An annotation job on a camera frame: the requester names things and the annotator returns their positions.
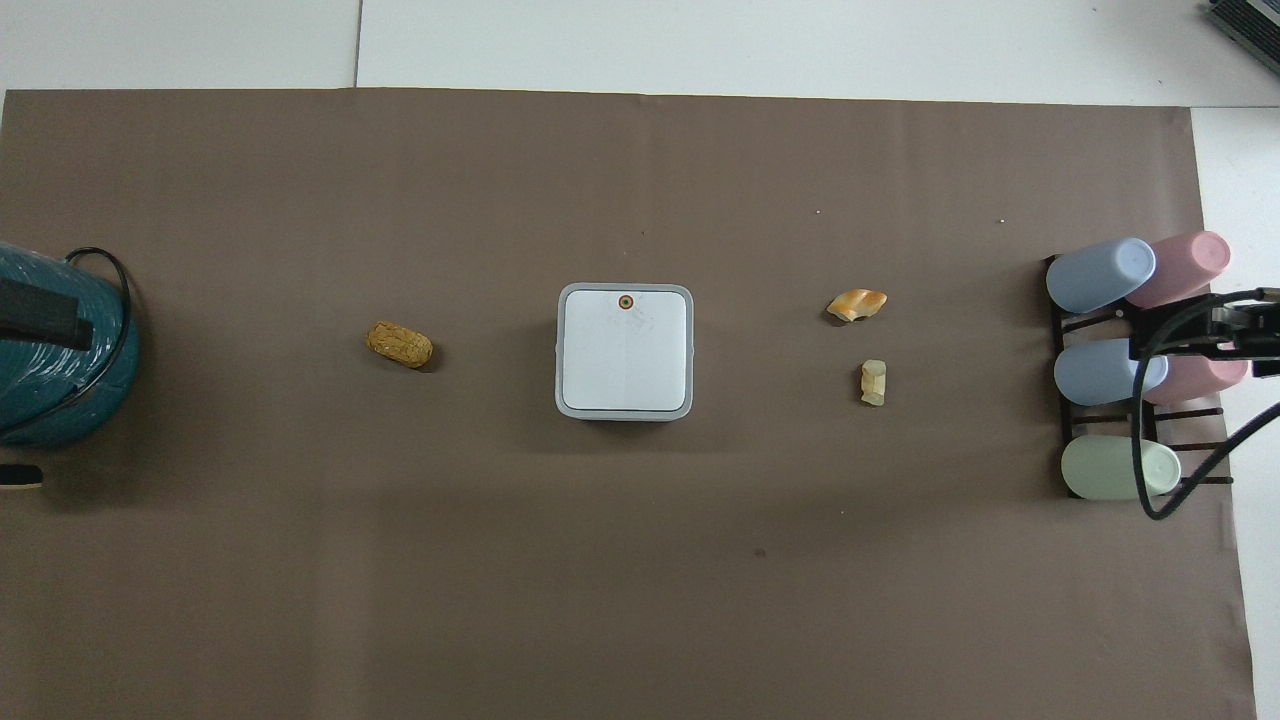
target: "black cable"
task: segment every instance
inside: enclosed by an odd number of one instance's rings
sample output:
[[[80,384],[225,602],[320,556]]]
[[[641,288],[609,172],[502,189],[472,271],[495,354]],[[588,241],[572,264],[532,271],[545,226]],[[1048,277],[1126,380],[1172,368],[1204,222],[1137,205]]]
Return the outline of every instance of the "black cable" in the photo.
[[[92,375],[90,375],[90,378],[84,380],[83,384],[81,384],[77,388],[73,388],[69,393],[67,393],[65,397],[59,400],[58,404],[54,405],[52,407],[46,407],[45,410],[41,410],[36,415],[27,418],[26,420],[19,420],[9,425],[8,428],[0,428],[0,437],[4,437],[17,430],[29,428],[31,425],[44,420],[45,418],[52,415],[54,413],[69,405],[73,405],[77,400],[84,397],[84,393],[93,389],[93,386],[96,386],[106,375],[106,373],[111,370],[111,368],[115,365],[115,360],[120,356],[120,351],[124,348],[124,340],[129,336],[129,325],[132,323],[132,313],[133,313],[133,296],[129,292],[129,278],[125,275],[124,264],[120,263],[115,258],[115,255],[111,255],[110,252],[102,250],[101,247],[77,247],[76,250],[68,252],[67,256],[63,258],[63,260],[68,264],[74,264],[77,259],[84,255],[101,255],[102,258],[106,258],[106,260],[111,263],[111,265],[115,268],[115,274],[120,281],[120,333],[115,337],[115,345],[111,347],[111,351],[106,355],[106,360],[102,361],[101,366],[99,366],[99,369]]]
[[[1256,418],[1249,420],[1244,427],[1231,433],[1231,437],[1226,438],[1226,442],[1220,445],[1208,457],[1201,462],[1199,468],[1187,480],[1183,482],[1183,487],[1178,489],[1165,505],[1156,510],[1151,505],[1151,496],[1147,493],[1147,477],[1142,468],[1142,395],[1143,383],[1147,379],[1147,368],[1151,365],[1152,357],[1156,352],[1162,350],[1164,342],[1169,338],[1172,332],[1187,323],[1188,320],[1196,318],[1204,310],[1213,307],[1221,307],[1231,302],[1239,302],[1242,300],[1257,300],[1261,301],[1267,296],[1263,288],[1245,290],[1240,292],[1229,292],[1226,295],[1220,295],[1217,297],[1208,297],[1194,305],[1184,307],[1181,311],[1175,313],[1167,320],[1165,320],[1156,332],[1152,333],[1151,340],[1147,341],[1146,347],[1142,348],[1142,355],[1138,359],[1138,370],[1133,379],[1133,406],[1129,418],[1129,448],[1133,457],[1133,477],[1138,487],[1138,501],[1142,502],[1142,510],[1152,520],[1164,520],[1178,510],[1178,506],[1187,500],[1187,497],[1199,487],[1201,482],[1208,477],[1208,474],[1222,461],[1224,457],[1242,442],[1249,438],[1253,433],[1262,429],[1263,425],[1276,419],[1280,415],[1280,402],[1272,405],[1267,410],[1260,413]]]

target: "dark metal rack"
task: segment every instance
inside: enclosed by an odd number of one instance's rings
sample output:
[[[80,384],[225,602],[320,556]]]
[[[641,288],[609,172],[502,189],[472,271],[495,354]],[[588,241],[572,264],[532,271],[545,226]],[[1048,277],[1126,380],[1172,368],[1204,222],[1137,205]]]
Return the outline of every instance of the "dark metal rack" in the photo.
[[[1048,265],[1053,261],[1055,258],[1057,258],[1057,255],[1044,259],[1046,272],[1048,270]],[[1117,300],[1116,302],[1112,302],[1111,305],[1107,305],[1105,307],[1100,307],[1093,313],[1075,314],[1075,313],[1068,313],[1066,310],[1059,307],[1057,304],[1053,302],[1051,297],[1048,297],[1047,291],[1046,291],[1046,299],[1048,300],[1048,307],[1050,307],[1050,329],[1053,341],[1053,357],[1057,357],[1062,352],[1062,350],[1066,348],[1068,333],[1073,333],[1075,331],[1080,331],[1102,323],[1123,320],[1130,315],[1134,315],[1138,311],[1138,307],[1130,305],[1125,300]],[[1057,393],[1059,425],[1064,448],[1066,448],[1066,446],[1070,445],[1070,442],[1076,438],[1075,434],[1076,429],[1080,428],[1082,425],[1101,424],[1101,423],[1106,424],[1129,423],[1128,413],[1112,414],[1112,415],[1087,415],[1082,413],[1082,410],[1083,410],[1082,406],[1075,405],[1074,402],[1064,397],[1062,393],[1060,392]],[[1215,407],[1203,407],[1197,410],[1157,413],[1155,405],[1149,402],[1143,402],[1142,413],[1143,413],[1142,416],[1143,439],[1157,442],[1157,423],[1175,421],[1187,418],[1206,418],[1212,415],[1221,415],[1222,407],[1215,406]],[[1216,450],[1220,445],[1222,443],[1196,442],[1196,443],[1181,443],[1181,445],[1166,445],[1166,447],[1169,447],[1175,452],[1190,452],[1201,450]],[[1221,484],[1231,484],[1231,482],[1233,478],[1230,475],[1215,475],[1204,478],[1203,480],[1201,480],[1201,484],[1221,486]],[[1071,496],[1078,497],[1075,493],[1071,493]]]

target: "white table surface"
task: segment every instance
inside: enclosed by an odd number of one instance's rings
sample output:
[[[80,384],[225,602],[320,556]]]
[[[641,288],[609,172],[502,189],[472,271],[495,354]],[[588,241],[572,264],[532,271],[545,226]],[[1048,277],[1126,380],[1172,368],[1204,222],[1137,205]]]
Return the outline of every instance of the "white table surface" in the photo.
[[[1280,284],[1280,78],[1194,1],[0,0],[0,88],[357,81],[1188,105],[1204,223],[1235,249],[1216,287]],[[1224,395],[1228,424],[1277,401],[1280,380],[1249,379]],[[1263,720],[1280,720],[1276,447],[1267,428],[1231,456]]]

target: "light green cup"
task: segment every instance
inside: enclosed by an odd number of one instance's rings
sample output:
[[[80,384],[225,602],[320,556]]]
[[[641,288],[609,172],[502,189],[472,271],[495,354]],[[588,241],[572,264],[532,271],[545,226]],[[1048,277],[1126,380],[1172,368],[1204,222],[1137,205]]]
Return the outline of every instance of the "light green cup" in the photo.
[[[1147,493],[1164,495],[1178,484],[1183,465],[1178,454],[1158,442],[1142,441],[1142,473]],[[1137,500],[1129,438],[1083,436],[1062,451],[1062,479],[1085,500]]]

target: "plastic cup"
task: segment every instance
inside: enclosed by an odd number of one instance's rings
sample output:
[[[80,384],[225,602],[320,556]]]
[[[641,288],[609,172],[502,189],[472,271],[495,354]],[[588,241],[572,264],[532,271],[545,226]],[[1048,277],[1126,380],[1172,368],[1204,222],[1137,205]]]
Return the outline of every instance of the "plastic cup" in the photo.
[[[1248,360],[1210,360],[1203,355],[1170,355],[1165,382],[1143,397],[1156,405],[1185,402],[1222,392],[1248,374]]]
[[[1158,442],[1142,441],[1142,475],[1148,495],[1174,489],[1181,474],[1176,452]],[[1073,439],[1062,451],[1062,479],[1071,492],[1085,500],[1137,500],[1129,438],[1083,436]]]
[[[1156,254],[1137,237],[1110,240],[1059,256],[1044,278],[1069,313],[1091,313],[1138,290],[1156,272]]]
[[[1105,405],[1133,397],[1138,361],[1129,360],[1129,340],[1098,340],[1073,345],[1053,363],[1053,382],[1059,392],[1076,405]],[[1151,359],[1143,392],[1151,391],[1169,374],[1164,355]]]
[[[1216,232],[1201,231],[1152,243],[1156,272],[1125,296],[1138,307],[1155,307],[1190,297],[1231,264],[1231,246]]]

